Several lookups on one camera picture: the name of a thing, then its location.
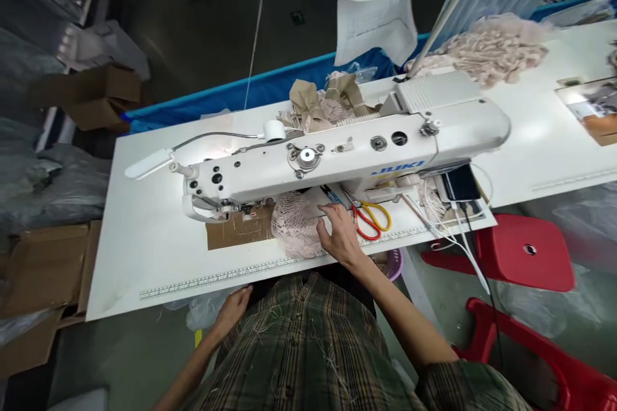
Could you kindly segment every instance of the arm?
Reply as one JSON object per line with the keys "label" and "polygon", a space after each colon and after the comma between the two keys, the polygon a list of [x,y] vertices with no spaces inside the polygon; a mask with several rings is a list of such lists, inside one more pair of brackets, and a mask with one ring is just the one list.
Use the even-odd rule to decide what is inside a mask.
{"label": "arm", "polygon": [[234,292],[225,300],[214,326],[202,339],[172,386],[153,408],[154,411],[178,410],[197,388],[206,373],[212,354],[244,315],[252,291],[253,287],[249,286]]}
{"label": "arm", "polygon": [[328,204],[320,209],[332,223],[329,235],[323,219],[319,219],[317,233],[322,247],[371,293],[413,367],[422,371],[433,363],[458,361],[446,339],[362,252],[355,225],[345,208]]}

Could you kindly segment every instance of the purple basket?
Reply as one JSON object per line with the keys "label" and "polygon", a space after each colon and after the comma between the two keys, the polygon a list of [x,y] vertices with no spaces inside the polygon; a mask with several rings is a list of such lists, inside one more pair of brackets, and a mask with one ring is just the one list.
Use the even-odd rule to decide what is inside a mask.
{"label": "purple basket", "polygon": [[384,269],[384,274],[390,281],[394,281],[403,269],[403,253],[400,249],[388,251],[388,263]]}

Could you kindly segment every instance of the red-handled scissors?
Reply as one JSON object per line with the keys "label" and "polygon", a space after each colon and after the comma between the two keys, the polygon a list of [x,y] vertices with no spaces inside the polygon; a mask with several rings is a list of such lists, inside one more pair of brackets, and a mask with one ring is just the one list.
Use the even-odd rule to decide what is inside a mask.
{"label": "red-handled scissors", "polygon": [[[353,220],[355,222],[355,226],[356,229],[358,230],[358,234],[360,236],[362,236],[365,240],[368,241],[377,241],[379,238],[381,238],[381,232],[382,231],[388,231],[390,229],[390,227],[392,226],[392,220],[390,218],[390,214],[388,213],[387,210],[385,210],[385,208],[383,208],[381,205],[379,204],[373,204],[372,202],[365,202],[365,201],[360,201],[357,200],[349,191],[347,191],[345,188],[343,188],[341,186],[341,189],[343,190],[343,193],[345,193],[345,196],[347,196],[347,199],[349,199],[349,202],[352,203],[352,210],[353,210]],[[364,208],[364,210],[366,210],[366,212],[369,214],[369,216],[371,217],[371,220],[369,220],[361,211],[361,208]],[[376,209],[381,210],[384,215],[386,216],[386,219],[388,220],[388,224],[387,226],[382,226],[377,219],[375,218],[375,215],[373,215],[373,213],[371,212],[371,209],[369,207],[374,207]],[[358,217],[362,218],[362,220],[364,220],[364,222],[369,225],[372,229],[375,230],[375,232],[377,233],[375,236],[367,236],[361,229],[360,229],[360,223],[358,221]]]}

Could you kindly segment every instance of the white sewing machine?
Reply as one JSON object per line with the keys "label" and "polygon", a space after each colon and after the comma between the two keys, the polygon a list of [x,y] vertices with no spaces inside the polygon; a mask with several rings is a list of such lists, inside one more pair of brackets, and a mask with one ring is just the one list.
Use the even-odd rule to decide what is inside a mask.
{"label": "white sewing machine", "polygon": [[508,116],[461,71],[416,77],[384,97],[379,113],[330,130],[285,138],[282,123],[270,121],[263,135],[239,135],[266,142],[229,157],[182,166],[172,153],[189,140],[137,162],[125,174],[139,179],[168,164],[185,176],[186,215],[221,223],[230,212],[248,213],[268,198],[333,182],[360,199],[391,200],[417,182],[410,174],[451,170],[498,148],[510,134]]}

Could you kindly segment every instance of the measuring ruler strip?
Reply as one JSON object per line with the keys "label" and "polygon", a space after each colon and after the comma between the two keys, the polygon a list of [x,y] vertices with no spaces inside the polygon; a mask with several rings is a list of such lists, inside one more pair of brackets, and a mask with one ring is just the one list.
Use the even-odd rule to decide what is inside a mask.
{"label": "measuring ruler strip", "polygon": [[[415,234],[420,234],[425,232],[427,229],[425,227],[415,227],[410,228],[404,231],[397,231],[393,233],[389,233],[384,235],[382,238],[377,241],[364,241],[360,243],[360,247],[365,247],[369,245],[374,245],[378,243],[384,243],[393,241],[395,239],[406,238],[408,236],[413,236]],[[313,258],[321,258],[325,259],[328,255],[327,252],[322,251],[317,254]],[[157,295],[163,295],[172,292],[178,292],[185,289],[191,289],[200,286],[208,286],[209,284],[219,283],[221,281],[227,281],[228,279],[234,279],[242,276],[247,276],[250,274],[261,273],[268,270],[273,270],[275,268],[288,267],[291,265],[298,265],[304,263],[305,260],[297,260],[291,258],[283,258],[279,260],[271,260],[268,262],[257,263],[255,265],[249,265],[246,267],[235,268],[233,270],[227,270],[220,273],[215,273],[209,276],[202,276],[193,279],[187,279],[186,281],[182,281],[180,283],[169,284],[167,286],[162,286],[155,289],[143,290],[139,293],[139,299],[149,299],[151,297],[156,297]]]}

